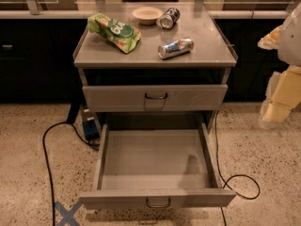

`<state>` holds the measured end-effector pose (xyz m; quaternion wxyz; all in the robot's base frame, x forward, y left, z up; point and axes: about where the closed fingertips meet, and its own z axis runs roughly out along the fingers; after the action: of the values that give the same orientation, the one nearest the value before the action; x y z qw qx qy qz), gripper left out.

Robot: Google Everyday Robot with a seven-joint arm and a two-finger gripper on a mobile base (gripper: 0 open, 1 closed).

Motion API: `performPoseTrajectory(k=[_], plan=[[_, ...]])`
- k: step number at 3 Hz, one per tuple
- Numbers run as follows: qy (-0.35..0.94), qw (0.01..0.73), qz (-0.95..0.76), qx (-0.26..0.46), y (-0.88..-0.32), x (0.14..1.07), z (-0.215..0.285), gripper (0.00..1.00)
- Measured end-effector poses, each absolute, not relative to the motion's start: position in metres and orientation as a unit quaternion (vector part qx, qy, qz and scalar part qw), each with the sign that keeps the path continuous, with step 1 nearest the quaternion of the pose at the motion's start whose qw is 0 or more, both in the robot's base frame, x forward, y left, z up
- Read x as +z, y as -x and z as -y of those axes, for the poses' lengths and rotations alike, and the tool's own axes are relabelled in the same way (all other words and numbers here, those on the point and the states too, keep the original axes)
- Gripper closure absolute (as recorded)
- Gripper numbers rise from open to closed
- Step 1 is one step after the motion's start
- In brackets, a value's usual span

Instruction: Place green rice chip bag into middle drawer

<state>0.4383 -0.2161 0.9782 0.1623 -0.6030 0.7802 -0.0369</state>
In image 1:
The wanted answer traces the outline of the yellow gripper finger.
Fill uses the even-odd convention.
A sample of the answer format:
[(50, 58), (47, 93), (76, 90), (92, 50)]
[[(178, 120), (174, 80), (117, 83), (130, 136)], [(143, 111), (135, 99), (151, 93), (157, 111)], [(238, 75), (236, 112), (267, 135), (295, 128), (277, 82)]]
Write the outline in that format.
[(261, 105), (259, 125), (279, 127), (301, 103), (301, 67), (291, 65), (283, 73), (273, 72)]
[(277, 49), (281, 28), (282, 26), (280, 25), (261, 38), (258, 42), (258, 46), (265, 50)]

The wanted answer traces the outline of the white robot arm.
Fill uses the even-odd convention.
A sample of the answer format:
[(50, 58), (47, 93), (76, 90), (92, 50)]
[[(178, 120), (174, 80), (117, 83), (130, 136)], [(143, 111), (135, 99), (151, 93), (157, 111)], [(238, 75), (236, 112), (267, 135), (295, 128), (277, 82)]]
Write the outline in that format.
[(273, 72), (261, 105), (260, 126), (280, 126), (301, 103), (301, 4), (284, 23), (258, 42), (266, 50), (277, 50), (278, 58), (289, 65), (283, 73)]

